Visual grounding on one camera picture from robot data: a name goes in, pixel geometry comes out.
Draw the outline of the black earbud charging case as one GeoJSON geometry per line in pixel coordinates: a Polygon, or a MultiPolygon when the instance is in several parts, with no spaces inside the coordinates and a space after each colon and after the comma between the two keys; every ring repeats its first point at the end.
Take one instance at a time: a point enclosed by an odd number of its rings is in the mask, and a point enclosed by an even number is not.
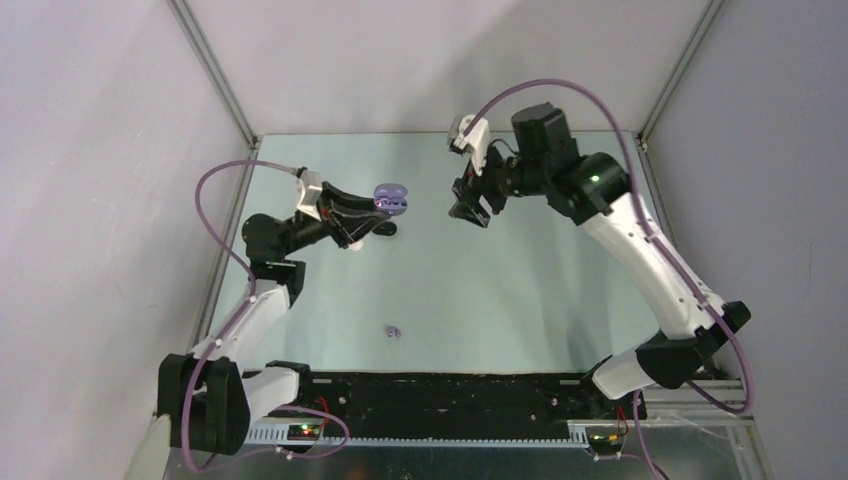
{"type": "Polygon", "coordinates": [[[372,233],[377,236],[391,237],[398,231],[398,227],[393,222],[384,222],[372,230],[372,233]]]}

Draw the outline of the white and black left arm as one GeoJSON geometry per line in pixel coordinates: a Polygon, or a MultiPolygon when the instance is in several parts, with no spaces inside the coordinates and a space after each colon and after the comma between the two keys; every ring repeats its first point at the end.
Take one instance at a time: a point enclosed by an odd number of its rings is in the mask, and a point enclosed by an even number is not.
{"type": "Polygon", "coordinates": [[[304,416],[316,403],[302,370],[266,366],[245,376],[244,359],[300,296],[306,265],[290,254],[324,239],[341,249],[360,248],[364,237],[389,225],[408,207],[405,187],[377,186],[370,197],[348,194],[324,182],[300,186],[295,213],[280,220],[251,215],[242,225],[247,284],[220,330],[187,354],[170,354],[158,371],[157,413],[171,422],[170,445],[186,451],[233,455],[249,429],[282,407],[304,416]]]}

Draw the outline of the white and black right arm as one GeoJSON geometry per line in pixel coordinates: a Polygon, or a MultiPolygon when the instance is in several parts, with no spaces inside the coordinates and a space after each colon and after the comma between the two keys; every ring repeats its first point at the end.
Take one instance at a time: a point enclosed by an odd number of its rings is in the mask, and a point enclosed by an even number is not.
{"type": "Polygon", "coordinates": [[[656,227],[629,173],[607,153],[581,153],[561,109],[535,105],[511,123],[518,149],[504,156],[487,120],[454,120],[447,145],[468,164],[452,185],[450,216],[485,228],[509,198],[541,196],[620,263],[657,319],[652,337],[590,371],[581,392],[585,411],[606,418],[638,389],[692,381],[750,320],[748,307],[703,284],[656,227]]]}

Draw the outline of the purple earbud charging case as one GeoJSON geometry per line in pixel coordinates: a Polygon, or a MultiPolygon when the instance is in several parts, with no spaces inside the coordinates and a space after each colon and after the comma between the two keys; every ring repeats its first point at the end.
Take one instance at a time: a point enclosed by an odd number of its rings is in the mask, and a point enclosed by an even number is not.
{"type": "Polygon", "coordinates": [[[374,205],[378,211],[391,216],[404,214],[408,209],[408,189],[397,183],[382,183],[373,191],[374,205]]]}

